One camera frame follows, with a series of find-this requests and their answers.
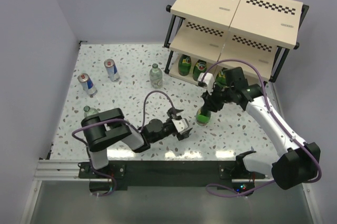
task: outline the green bottle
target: green bottle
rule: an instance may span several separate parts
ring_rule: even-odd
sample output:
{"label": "green bottle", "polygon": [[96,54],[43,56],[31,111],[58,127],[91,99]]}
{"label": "green bottle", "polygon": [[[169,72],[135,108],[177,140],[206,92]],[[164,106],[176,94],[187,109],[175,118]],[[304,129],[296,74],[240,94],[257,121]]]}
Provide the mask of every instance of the green bottle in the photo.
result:
{"label": "green bottle", "polygon": [[224,71],[227,70],[226,68],[222,68],[221,71],[216,76],[215,82],[220,85],[221,87],[226,86],[226,77]]}
{"label": "green bottle", "polygon": [[211,119],[211,111],[204,109],[204,107],[202,106],[201,108],[199,108],[199,110],[196,112],[196,123],[200,126],[205,126],[207,125],[207,123],[210,122]]}
{"label": "green bottle", "polygon": [[83,108],[84,110],[84,117],[88,117],[90,115],[95,115],[98,114],[98,110],[96,108],[90,107],[90,106],[85,106]]}
{"label": "green bottle", "polygon": [[191,57],[188,55],[182,55],[179,59],[178,72],[182,76],[186,76],[190,73],[191,69]]}
{"label": "green bottle", "polygon": [[193,79],[198,81],[200,73],[204,73],[207,70],[207,63],[204,60],[198,60],[193,69]]}

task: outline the bottle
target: bottle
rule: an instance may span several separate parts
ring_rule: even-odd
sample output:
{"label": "bottle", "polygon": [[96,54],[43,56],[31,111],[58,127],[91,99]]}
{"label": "bottle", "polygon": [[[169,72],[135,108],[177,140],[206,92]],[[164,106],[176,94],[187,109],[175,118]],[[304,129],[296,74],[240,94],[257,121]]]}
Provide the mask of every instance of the bottle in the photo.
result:
{"label": "bottle", "polygon": [[191,70],[191,57],[188,55],[182,55],[179,59],[178,72],[182,76],[186,76]]}
{"label": "bottle", "polygon": [[215,82],[221,87],[226,86],[226,77],[225,77],[225,73],[224,73],[225,70],[227,70],[227,69],[222,68],[221,71],[219,71],[219,73],[217,74],[217,76],[215,78]]}
{"label": "bottle", "polygon": [[200,73],[204,73],[207,70],[207,63],[204,60],[198,60],[193,69],[193,79],[198,81]]}
{"label": "bottle", "polygon": [[211,115],[212,115],[211,111],[204,109],[204,107],[202,106],[196,112],[196,115],[195,115],[196,123],[200,126],[207,125],[207,123],[210,122]]}
{"label": "bottle", "polygon": [[153,64],[150,70],[150,82],[152,87],[161,88],[163,86],[163,72],[158,68],[158,64]]}
{"label": "bottle", "polygon": [[85,106],[83,108],[84,110],[84,117],[88,117],[90,115],[98,114],[98,110],[96,108],[90,107],[90,106]]}

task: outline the black shelf frame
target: black shelf frame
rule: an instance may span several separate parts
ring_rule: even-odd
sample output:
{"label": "black shelf frame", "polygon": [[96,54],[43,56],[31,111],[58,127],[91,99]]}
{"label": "black shelf frame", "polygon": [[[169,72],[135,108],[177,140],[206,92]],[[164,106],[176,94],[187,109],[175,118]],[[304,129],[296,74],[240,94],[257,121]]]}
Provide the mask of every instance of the black shelf frame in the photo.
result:
{"label": "black shelf frame", "polygon": [[[309,6],[303,4],[302,11],[301,11],[299,28],[301,27],[301,25],[302,25],[302,23],[304,21],[304,18],[306,16],[307,12],[308,12],[308,10],[309,10]],[[171,11],[171,5],[167,5],[166,11],[167,12]],[[165,38],[165,42],[164,42],[164,47],[165,48],[168,48],[168,49],[170,48],[170,44],[171,43],[169,41],[170,41],[170,38],[171,38],[171,35],[172,35],[172,30],[173,30],[173,27],[174,27],[174,24],[175,24],[175,21],[176,21],[177,17],[180,20],[179,20],[178,27],[177,27],[177,30],[176,30],[175,33],[178,32],[178,30],[181,27],[183,21],[185,20],[185,18],[183,18],[183,17],[172,15],[171,22],[170,22],[170,25],[168,26],[168,30],[167,30],[167,34],[166,34],[166,38]],[[300,47],[300,43],[297,42],[296,46],[294,47],[294,49],[298,49],[299,47]],[[282,49],[284,49],[284,51],[283,51],[283,53],[281,55],[281,58],[280,58],[279,62],[277,63],[277,60],[278,60],[278,58],[279,58],[279,56],[281,54]],[[286,58],[287,58],[287,56],[289,54],[289,51],[290,51],[290,49],[283,48],[283,47],[280,47],[280,46],[277,47],[277,51],[275,53],[275,59],[274,59],[274,62],[273,62],[273,70],[272,70],[272,71],[274,71],[274,70],[275,71],[274,71],[274,74],[272,74],[270,76],[270,79],[269,79],[270,82],[274,83],[277,80],[277,78],[278,78],[278,76],[280,74],[280,71],[281,71],[281,69],[283,67],[283,64],[284,64],[284,62],[285,62],[285,60],[286,60]],[[166,74],[170,73],[169,67],[170,67],[170,64],[171,64],[173,53],[174,53],[174,51],[171,50],[170,54],[169,54],[169,58],[167,59],[166,67],[165,67],[165,70],[164,70],[164,72]]]}

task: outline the energy drink can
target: energy drink can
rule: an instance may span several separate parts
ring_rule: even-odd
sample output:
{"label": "energy drink can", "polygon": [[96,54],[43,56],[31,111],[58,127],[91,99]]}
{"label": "energy drink can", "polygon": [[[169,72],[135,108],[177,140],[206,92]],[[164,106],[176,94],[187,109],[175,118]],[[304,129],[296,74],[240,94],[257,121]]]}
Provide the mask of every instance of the energy drink can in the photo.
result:
{"label": "energy drink can", "polygon": [[94,86],[93,82],[91,81],[89,75],[87,73],[81,73],[77,77],[78,81],[81,83],[83,90],[86,92],[86,94],[94,96],[97,94],[97,89]]}
{"label": "energy drink can", "polygon": [[115,61],[113,61],[112,59],[107,59],[106,61],[104,61],[104,66],[111,81],[115,82],[119,80],[120,75],[117,71]]}

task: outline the white table surface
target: white table surface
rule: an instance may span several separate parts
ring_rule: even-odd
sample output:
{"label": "white table surface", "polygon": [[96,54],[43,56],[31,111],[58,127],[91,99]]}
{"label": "white table surface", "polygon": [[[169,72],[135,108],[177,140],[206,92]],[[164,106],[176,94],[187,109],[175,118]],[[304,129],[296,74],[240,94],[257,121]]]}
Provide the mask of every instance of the white table surface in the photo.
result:
{"label": "white table surface", "polygon": [[[64,104],[62,116],[54,137],[50,159],[87,159],[84,145],[72,138],[72,131],[81,127],[83,107],[89,105],[105,111],[121,108],[125,119],[138,127],[142,122],[143,100],[153,90],[148,73],[153,63],[164,71],[169,50],[160,44],[82,45],[73,78]],[[121,76],[111,82],[103,62],[112,58]],[[77,76],[88,73],[98,89],[94,97],[86,95]],[[143,153],[133,153],[127,145],[118,142],[108,148],[109,159],[115,160],[233,160],[235,156],[256,150],[259,156],[277,158],[276,151],[264,131],[254,119],[237,105],[225,104],[218,113],[212,113],[210,123],[201,127],[195,123],[196,111],[203,105],[200,97],[204,89],[163,73],[163,88],[181,115],[193,124],[188,139],[178,141],[167,137]],[[267,95],[275,106],[270,84]],[[146,123],[157,118],[166,120],[169,102],[163,95],[154,94],[146,106]]]}

